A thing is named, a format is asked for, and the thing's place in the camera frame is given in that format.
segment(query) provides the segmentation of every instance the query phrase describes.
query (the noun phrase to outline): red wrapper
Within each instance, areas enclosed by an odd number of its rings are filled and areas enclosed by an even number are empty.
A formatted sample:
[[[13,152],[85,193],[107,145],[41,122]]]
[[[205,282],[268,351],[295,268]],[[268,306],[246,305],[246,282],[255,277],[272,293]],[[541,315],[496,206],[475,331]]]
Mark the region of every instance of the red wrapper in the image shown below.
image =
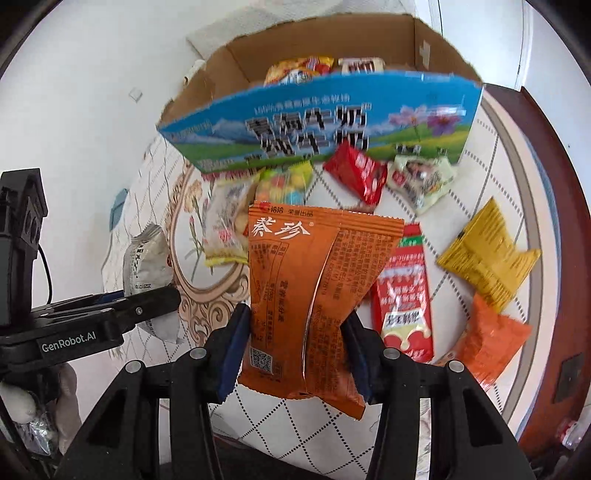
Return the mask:
[[[416,362],[433,359],[431,303],[420,225],[404,226],[404,236],[371,288],[372,320],[388,347]]]
[[[368,205],[375,207],[379,203],[388,176],[386,166],[351,147],[348,142],[339,145],[324,164],[324,169]]]

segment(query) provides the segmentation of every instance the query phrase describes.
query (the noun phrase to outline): qr code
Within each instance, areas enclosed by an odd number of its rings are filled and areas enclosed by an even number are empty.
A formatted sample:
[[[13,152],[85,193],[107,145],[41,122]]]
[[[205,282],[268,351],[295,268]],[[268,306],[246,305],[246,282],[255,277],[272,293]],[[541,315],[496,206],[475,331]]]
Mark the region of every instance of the qr code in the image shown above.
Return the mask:
[[[253,347],[251,347],[251,365],[268,374],[273,373],[273,357]]]
[[[409,310],[407,312],[388,312],[384,318],[384,328],[420,323],[422,316],[423,311],[421,309]]]

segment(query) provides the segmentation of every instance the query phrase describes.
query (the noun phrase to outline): blue printed cardboard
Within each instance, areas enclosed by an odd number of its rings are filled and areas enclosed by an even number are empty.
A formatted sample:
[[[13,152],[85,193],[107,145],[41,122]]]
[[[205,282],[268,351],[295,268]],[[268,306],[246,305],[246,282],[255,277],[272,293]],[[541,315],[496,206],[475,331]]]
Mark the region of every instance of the blue printed cardboard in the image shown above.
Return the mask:
[[[332,74],[230,95],[158,130],[204,173],[323,161],[344,140],[376,160],[409,151],[454,164],[481,94],[454,75]]]

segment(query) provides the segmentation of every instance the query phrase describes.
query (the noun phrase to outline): candy bag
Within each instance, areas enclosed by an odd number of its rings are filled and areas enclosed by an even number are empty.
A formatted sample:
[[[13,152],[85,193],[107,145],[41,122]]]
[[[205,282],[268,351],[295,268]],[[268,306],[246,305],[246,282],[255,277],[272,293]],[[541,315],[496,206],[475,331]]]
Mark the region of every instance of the candy bag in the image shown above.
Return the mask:
[[[377,57],[339,59],[339,66],[342,67],[341,73],[343,75],[356,72],[383,72],[384,65],[384,61]]]
[[[262,202],[303,205],[310,186],[313,169],[309,161],[289,166],[287,170],[265,170],[256,188],[256,200]]]
[[[264,85],[272,83],[303,83],[330,72],[335,60],[331,57],[305,57],[283,60],[267,71]]]
[[[515,297],[540,257],[540,250],[519,252],[493,197],[464,227],[437,264],[476,287],[496,312]]]
[[[430,362],[431,301],[419,224],[404,226],[404,236],[373,284],[371,297],[374,330],[384,344],[416,362]]]
[[[126,297],[155,288],[165,287],[173,281],[170,248],[162,228],[150,223],[143,232],[131,239],[123,257],[123,290]],[[138,327],[156,338],[170,343],[181,343],[178,312],[167,313]]]
[[[344,141],[324,169],[368,205],[375,207],[386,183],[386,166],[372,160]]]
[[[259,175],[218,180],[203,212],[203,252],[208,267],[229,262],[248,263],[248,205]]]
[[[404,222],[319,207],[249,209],[251,340],[239,383],[279,398],[365,409],[340,325],[402,237]]]
[[[389,187],[404,193],[418,215],[449,192],[455,176],[447,157],[396,155],[388,167]]]
[[[499,315],[476,293],[472,315],[452,350],[437,362],[462,362],[486,391],[503,373],[531,333],[531,326]]]

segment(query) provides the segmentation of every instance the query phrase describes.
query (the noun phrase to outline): cardboard box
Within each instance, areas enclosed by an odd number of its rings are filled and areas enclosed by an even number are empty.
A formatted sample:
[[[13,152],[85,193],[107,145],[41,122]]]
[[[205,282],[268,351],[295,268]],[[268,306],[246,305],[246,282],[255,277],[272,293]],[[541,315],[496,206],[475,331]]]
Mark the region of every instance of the cardboard box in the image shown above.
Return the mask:
[[[388,68],[261,86],[271,65],[310,55],[381,57]],[[232,40],[165,107],[157,128],[205,173],[324,160],[344,139],[380,160],[408,149],[455,163],[481,94],[474,69],[420,20],[342,14]]]

